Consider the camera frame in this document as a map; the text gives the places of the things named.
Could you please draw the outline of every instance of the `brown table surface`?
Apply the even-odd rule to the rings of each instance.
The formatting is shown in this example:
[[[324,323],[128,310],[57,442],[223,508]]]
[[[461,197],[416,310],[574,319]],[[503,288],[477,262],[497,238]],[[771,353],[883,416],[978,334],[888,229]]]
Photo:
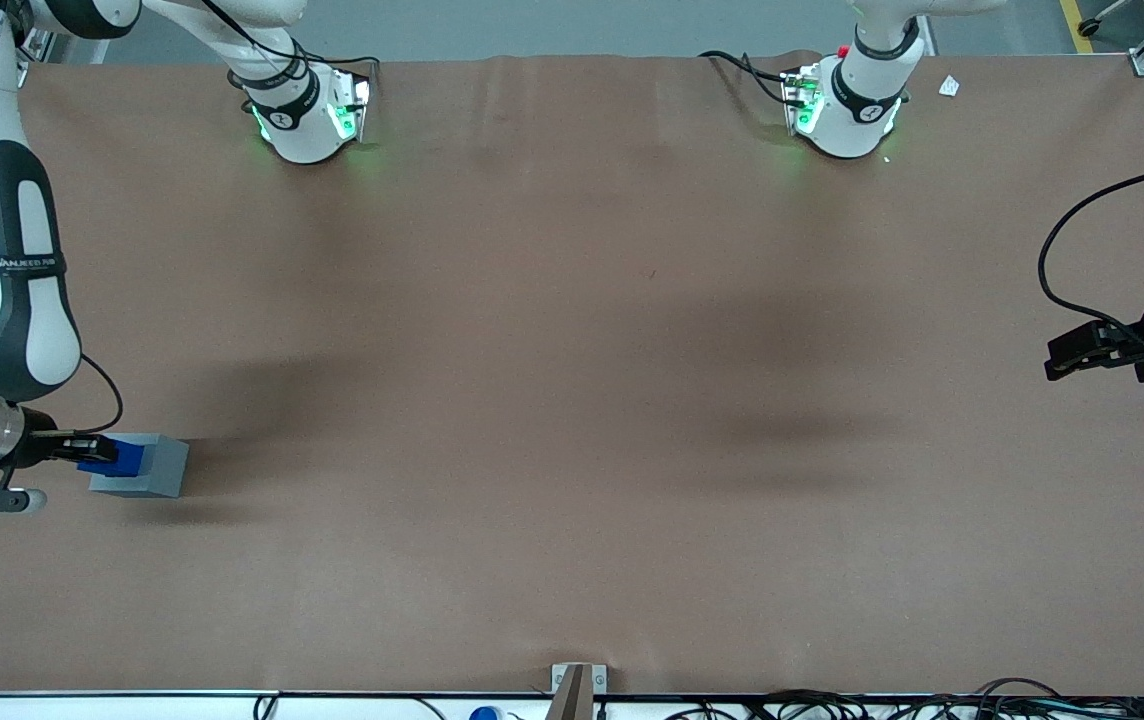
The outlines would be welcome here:
[[[1144,693],[1144,387],[1044,381],[1034,275],[1144,169],[1122,56],[924,60],[856,161],[709,61],[498,58],[291,167],[223,74],[23,92],[120,429],[194,442],[180,501],[19,475],[0,688]],[[1144,187],[1051,274],[1139,316]]]

